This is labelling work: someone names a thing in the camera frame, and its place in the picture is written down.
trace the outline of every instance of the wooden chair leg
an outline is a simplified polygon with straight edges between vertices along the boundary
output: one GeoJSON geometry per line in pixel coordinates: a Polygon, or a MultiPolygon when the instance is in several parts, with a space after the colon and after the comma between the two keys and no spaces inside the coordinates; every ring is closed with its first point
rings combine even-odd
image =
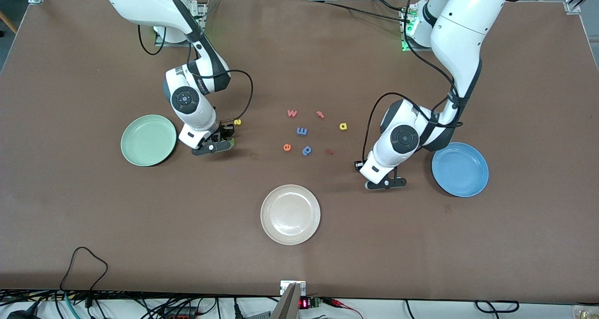
{"type": "Polygon", "coordinates": [[[8,25],[8,27],[13,31],[13,33],[17,33],[17,27],[8,19],[8,17],[6,16],[6,14],[4,14],[4,12],[2,12],[2,10],[0,10],[0,19],[4,21],[6,25],[8,25]]]}

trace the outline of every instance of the plate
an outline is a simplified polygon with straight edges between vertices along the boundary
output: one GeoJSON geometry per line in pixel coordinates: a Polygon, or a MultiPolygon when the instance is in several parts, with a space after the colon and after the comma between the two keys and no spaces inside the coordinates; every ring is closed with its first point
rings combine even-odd
{"type": "Polygon", "coordinates": [[[451,195],[471,197],[489,181],[489,168],[483,155],[462,142],[451,142],[432,157],[432,176],[451,195]]]}
{"type": "Polygon", "coordinates": [[[268,237],[277,243],[296,245],[308,240],[321,221],[316,197],[298,185],[277,187],[264,199],[260,219],[268,237]]]}
{"type": "Polygon", "coordinates": [[[127,126],[120,140],[120,150],[130,163],[153,166],[166,159],[177,142],[173,123],[159,115],[145,115],[127,126]]]}

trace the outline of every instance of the green plate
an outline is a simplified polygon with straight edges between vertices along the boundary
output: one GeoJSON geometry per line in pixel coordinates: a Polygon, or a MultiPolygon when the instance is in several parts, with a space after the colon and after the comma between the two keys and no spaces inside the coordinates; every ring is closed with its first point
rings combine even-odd
{"type": "Polygon", "coordinates": [[[135,119],[124,130],[120,150],[130,163],[153,166],[166,159],[177,142],[173,123],[159,115],[135,119]]]}

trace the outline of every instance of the teal cable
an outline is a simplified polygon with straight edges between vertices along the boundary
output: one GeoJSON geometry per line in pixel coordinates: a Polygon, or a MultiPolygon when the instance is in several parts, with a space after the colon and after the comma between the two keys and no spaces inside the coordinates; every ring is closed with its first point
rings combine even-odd
{"type": "Polygon", "coordinates": [[[81,317],[79,317],[77,312],[75,312],[75,309],[73,308],[73,305],[71,304],[71,300],[69,299],[69,297],[66,293],[65,293],[65,302],[66,302],[66,306],[69,308],[69,310],[71,311],[71,313],[73,314],[75,319],[81,319],[81,317]]]}

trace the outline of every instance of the plate rim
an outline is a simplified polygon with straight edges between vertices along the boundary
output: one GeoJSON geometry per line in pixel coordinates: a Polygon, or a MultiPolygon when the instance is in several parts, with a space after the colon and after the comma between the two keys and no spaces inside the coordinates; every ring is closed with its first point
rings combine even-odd
{"type": "Polygon", "coordinates": [[[149,167],[149,166],[154,166],[156,164],[159,164],[161,162],[163,162],[167,157],[169,157],[169,155],[173,152],[173,149],[175,148],[175,145],[177,144],[177,129],[175,128],[175,125],[173,124],[172,121],[170,121],[167,117],[165,116],[161,116],[161,115],[156,115],[156,114],[149,114],[149,115],[143,115],[135,120],[133,120],[131,123],[129,123],[129,125],[127,125],[127,127],[125,128],[125,130],[123,131],[122,136],[120,137],[120,152],[123,155],[123,157],[131,164],[135,165],[135,166],[139,166],[139,167],[149,167]],[[128,133],[129,129],[132,128],[132,126],[134,126],[136,123],[139,122],[139,120],[142,119],[149,119],[149,118],[153,118],[154,121],[158,121],[160,123],[164,123],[165,125],[167,125],[169,127],[169,130],[171,130],[171,134],[173,136],[173,146],[170,148],[169,152],[167,153],[167,155],[165,155],[165,157],[163,159],[161,159],[160,161],[157,162],[152,162],[152,163],[148,163],[148,164],[141,164],[141,163],[137,163],[137,162],[133,162],[132,159],[130,159],[128,157],[128,152],[125,152],[125,147],[124,147],[124,142],[125,142],[125,135],[128,133]]]}
{"type": "Polygon", "coordinates": [[[443,149],[439,149],[438,151],[436,151],[433,156],[432,156],[432,161],[431,161],[431,172],[432,172],[432,177],[435,179],[437,185],[439,185],[439,187],[441,187],[441,189],[443,189],[445,192],[447,192],[450,195],[456,196],[456,197],[473,197],[475,195],[478,195],[479,193],[481,193],[485,188],[486,185],[489,183],[489,165],[487,164],[487,161],[485,159],[485,157],[482,155],[482,153],[476,149],[475,147],[473,147],[472,145],[466,144],[465,142],[450,142],[449,144],[447,144],[447,146],[443,149]],[[439,182],[439,180],[437,179],[437,176],[435,175],[435,159],[438,159],[438,157],[440,157],[441,155],[437,155],[439,154],[439,152],[445,151],[447,150],[451,145],[462,145],[462,146],[466,146],[467,148],[470,148],[471,150],[473,150],[474,152],[476,152],[479,156],[480,159],[482,159],[482,162],[479,161],[479,163],[481,164],[481,168],[483,169],[483,172],[486,174],[485,175],[485,183],[482,185],[481,189],[476,189],[474,191],[472,191],[472,193],[468,193],[468,194],[456,194],[456,193],[452,193],[450,191],[450,189],[447,189],[447,187],[444,187],[443,184],[441,184],[439,182]]]}
{"type": "MultiPolygon", "coordinates": [[[[260,208],[260,223],[261,223],[261,225],[262,225],[262,227],[263,227],[263,230],[264,230],[264,232],[265,232],[265,233],[266,233],[266,235],[268,236],[268,238],[270,238],[270,239],[271,239],[271,240],[273,240],[274,242],[277,242],[277,243],[279,243],[279,244],[282,244],[282,245],[298,245],[298,244],[302,244],[302,243],[304,243],[305,241],[307,241],[307,240],[309,240],[310,238],[312,238],[312,236],[314,236],[314,234],[316,233],[316,230],[318,229],[318,226],[319,226],[319,225],[320,225],[320,223],[321,223],[321,204],[320,204],[320,202],[318,202],[318,199],[317,199],[317,198],[316,198],[316,196],[315,196],[315,195],[312,193],[312,191],[310,191],[310,190],[309,190],[309,189],[307,189],[306,187],[303,187],[303,186],[301,186],[301,185],[295,185],[295,184],[286,184],[286,185],[280,185],[280,186],[276,187],[275,189],[273,189],[272,191],[270,191],[270,192],[268,193],[268,195],[266,195],[266,197],[264,198],[264,200],[263,200],[263,203],[262,203],[262,206],[261,206],[261,208],[260,208]],[[310,234],[310,236],[307,236],[307,237],[306,237],[304,240],[301,240],[301,241],[299,241],[299,242],[282,242],[281,240],[277,240],[276,238],[274,238],[273,236],[271,236],[271,235],[272,235],[272,234],[271,234],[271,232],[270,232],[270,231],[267,229],[267,227],[264,225],[264,222],[265,222],[265,206],[266,206],[266,201],[269,199],[269,197],[271,197],[272,195],[274,195],[274,194],[278,193],[278,191],[279,191],[279,190],[289,189],[289,188],[291,188],[291,187],[298,187],[299,189],[301,189],[301,190],[305,191],[307,194],[304,194],[304,197],[306,197],[308,200],[311,200],[311,198],[310,198],[311,196],[314,198],[314,201],[316,202],[316,203],[315,203],[315,206],[314,206],[314,210],[315,210],[316,212],[315,212],[315,217],[313,218],[313,224],[314,224],[315,226],[314,226],[314,229],[313,229],[313,230],[312,230],[312,229],[310,229],[310,228],[308,228],[308,230],[306,230],[306,232],[304,232],[304,233],[306,233],[306,234],[308,234],[308,233],[310,234]]],[[[281,233],[279,233],[279,232],[277,232],[277,231],[275,231],[275,232],[276,232],[277,234],[280,234],[281,236],[283,236],[283,238],[284,238],[284,237],[287,237],[287,238],[297,238],[297,237],[299,237],[299,236],[301,236],[301,235],[302,235],[302,233],[300,233],[300,234],[298,234],[298,235],[295,235],[295,236],[287,236],[287,235],[285,235],[285,234],[281,234],[281,233]]]]}

